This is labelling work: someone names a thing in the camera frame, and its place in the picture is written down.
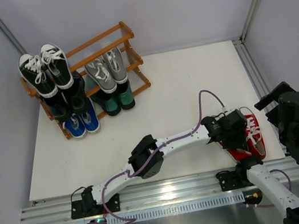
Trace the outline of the red sneaker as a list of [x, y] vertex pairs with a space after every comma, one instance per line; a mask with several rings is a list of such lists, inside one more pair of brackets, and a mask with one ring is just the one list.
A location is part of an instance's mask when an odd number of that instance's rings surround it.
[[252, 153], [248, 149], [247, 139], [245, 137], [237, 138], [236, 140], [224, 139], [219, 141], [221, 147], [226, 150], [229, 155], [236, 161], [250, 157]]
[[246, 142], [248, 151], [252, 155], [258, 156], [260, 159], [264, 159], [266, 157], [266, 148], [258, 120], [250, 108], [243, 106], [239, 109], [247, 119]]

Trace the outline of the grey sneaker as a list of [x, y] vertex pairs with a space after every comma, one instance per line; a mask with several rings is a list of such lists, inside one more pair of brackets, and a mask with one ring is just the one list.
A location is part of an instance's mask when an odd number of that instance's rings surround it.
[[116, 90], [117, 83], [113, 80], [100, 58], [95, 58], [93, 61], [85, 64], [84, 70], [105, 93], [110, 94]]
[[118, 84], [126, 83], [128, 81], [127, 70], [118, 47], [114, 47], [104, 53], [103, 58], [115, 82]]

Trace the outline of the blue sneaker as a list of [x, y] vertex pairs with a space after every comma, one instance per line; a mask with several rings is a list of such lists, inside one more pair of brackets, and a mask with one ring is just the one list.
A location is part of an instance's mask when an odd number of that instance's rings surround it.
[[95, 133], [100, 129], [100, 121], [96, 115], [94, 103], [88, 100], [88, 109], [85, 113], [80, 115], [82, 122], [84, 123], [85, 129], [89, 133]]
[[62, 123], [62, 127], [76, 139], [82, 138], [86, 134], [85, 126], [82, 120], [76, 114], [73, 114], [70, 119], [64, 121]]

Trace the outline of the black loafer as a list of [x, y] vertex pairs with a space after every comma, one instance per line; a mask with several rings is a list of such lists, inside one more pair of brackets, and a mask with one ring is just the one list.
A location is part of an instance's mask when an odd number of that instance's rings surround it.
[[44, 102], [52, 116], [59, 122], [65, 122], [71, 118], [72, 110], [68, 103], [64, 100], [60, 91], [51, 98], [42, 97], [41, 100]]
[[71, 74], [73, 84], [70, 88], [63, 90], [63, 95], [71, 110], [77, 115], [82, 115], [89, 110], [91, 102], [84, 92], [85, 82], [82, 76], [77, 71]]

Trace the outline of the black sneaker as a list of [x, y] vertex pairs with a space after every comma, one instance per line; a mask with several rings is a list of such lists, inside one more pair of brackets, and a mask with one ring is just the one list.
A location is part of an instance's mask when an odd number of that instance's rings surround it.
[[47, 43], [41, 46], [40, 54], [43, 64], [50, 71], [57, 87], [62, 90], [69, 89], [74, 79], [65, 52], [58, 46]]
[[51, 98], [57, 94], [58, 88], [45, 73], [43, 63], [38, 55], [23, 54], [18, 63], [22, 78], [35, 87], [40, 96]]

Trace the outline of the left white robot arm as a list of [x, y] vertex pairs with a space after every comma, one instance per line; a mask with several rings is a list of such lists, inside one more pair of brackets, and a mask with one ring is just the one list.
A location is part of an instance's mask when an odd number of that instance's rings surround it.
[[246, 128], [247, 119], [236, 109], [204, 117], [194, 128], [173, 136], [155, 139], [151, 134], [147, 135], [116, 175], [98, 185], [82, 187], [80, 200], [71, 201], [72, 213], [81, 213], [81, 217], [101, 214], [100, 207], [119, 191], [135, 180], [155, 176], [163, 161], [181, 151], [213, 142], [223, 149], [243, 149], [247, 145]]

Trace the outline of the wooden shoe shelf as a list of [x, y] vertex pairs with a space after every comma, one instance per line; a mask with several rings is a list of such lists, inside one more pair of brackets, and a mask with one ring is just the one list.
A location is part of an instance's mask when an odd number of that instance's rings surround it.
[[[103, 58], [103, 54], [113, 49], [114, 47], [118, 47], [118, 49], [121, 51], [123, 63], [127, 70], [128, 81], [130, 83], [133, 96], [135, 97], [136, 95], [140, 94], [141, 92], [143, 92], [144, 90], [146, 90], [151, 86], [149, 79], [146, 78], [146, 76], [139, 69], [140, 65], [143, 64], [143, 60], [141, 56], [130, 45], [130, 39], [132, 39], [133, 37], [134, 37], [134, 33], [132, 32], [130, 27], [128, 27], [124, 22], [119, 22], [114, 27], [99, 34], [95, 38], [87, 41], [86, 43], [80, 45], [79, 47], [71, 50], [70, 52], [65, 52], [71, 73], [77, 71], [84, 79], [84, 83], [85, 83], [84, 92], [86, 93], [88, 99], [92, 101], [90, 96], [95, 94], [97, 91], [101, 89], [96, 84], [96, 82], [94, 82], [94, 80], [92, 80], [88, 76], [88, 74], [84, 69], [84, 66], [85, 64], [93, 61], [95, 58], [100, 58], [103, 64], [105, 65], [105, 67], [107, 68], [107, 65]], [[43, 67], [47, 76], [54, 82], [54, 79], [51, 76], [50, 71], [44, 65], [44, 63], [43, 63]], [[63, 129], [62, 127], [63, 122], [59, 122], [58, 120], [56, 120], [52, 116], [52, 114], [48, 111], [45, 103], [41, 100], [42, 96], [38, 94], [35, 87], [33, 87], [30, 83], [26, 82], [25, 79], [22, 78], [22, 76], [20, 79], [27, 94], [30, 97], [34, 97], [38, 100], [38, 102], [41, 104], [41, 107], [44, 109], [46, 115], [48, 116], [48, 119], [56, 122], [56, 124], [59, 126], [62, 133], [64, 134], [65, 138], [66, 139], [73, 138], [72, 135], [67, 130]], [[103, 116], [107, 115], [96, 102], [93, 103], [94, 103], [96, 115], [98, 116], [99, 120]]]

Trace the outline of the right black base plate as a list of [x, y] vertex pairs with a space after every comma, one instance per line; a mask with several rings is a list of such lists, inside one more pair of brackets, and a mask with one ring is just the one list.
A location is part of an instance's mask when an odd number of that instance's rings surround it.
[[237, 190], [245, 186], [236, 171], [219, 171], [215, 177], [219, 181], [222, 192]]

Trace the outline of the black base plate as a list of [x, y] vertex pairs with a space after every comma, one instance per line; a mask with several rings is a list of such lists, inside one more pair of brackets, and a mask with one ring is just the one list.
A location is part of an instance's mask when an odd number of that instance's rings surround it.
[[[106, 206], [111, 212], [120, 211], [120, 198], [115, 194], [107, 203]], [[71, 219], [82, 219], [95, 215], [104, 214], [106, 210], [102, 204], [97, 204], [95, 200], [89, 201], [73, 201], [71, 204]]]
[[219, 171], [215, 177], [219, 181], [222, 192], [237, 190], [245, 186], [236, 171]]

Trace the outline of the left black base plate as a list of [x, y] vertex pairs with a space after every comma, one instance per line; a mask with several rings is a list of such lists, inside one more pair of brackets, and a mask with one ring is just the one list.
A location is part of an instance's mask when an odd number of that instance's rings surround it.
[[[115, 194], [107, 203], [106, 206], [111, 212], [120, 211], [120, 198]], [[106, 210], [102, 204], [97, 204], [95, 200], [89, 201], [73, 201], [71, 204], [71, 219], [82, 219], [95, 215], [104, 214]]]

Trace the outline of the aluminium mounting rail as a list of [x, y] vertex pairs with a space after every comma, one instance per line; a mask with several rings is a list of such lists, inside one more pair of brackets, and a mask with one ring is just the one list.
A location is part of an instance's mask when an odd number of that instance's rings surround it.
[[[122, 212], [166, 205], [176, 201], [212, 196], [221, 192], [216, 172], [141, 183], [120, 191]], [[71, 200], [60, 197], [35, 203], [22, 209], [19, 224], [61, 224], [71, 221]]]

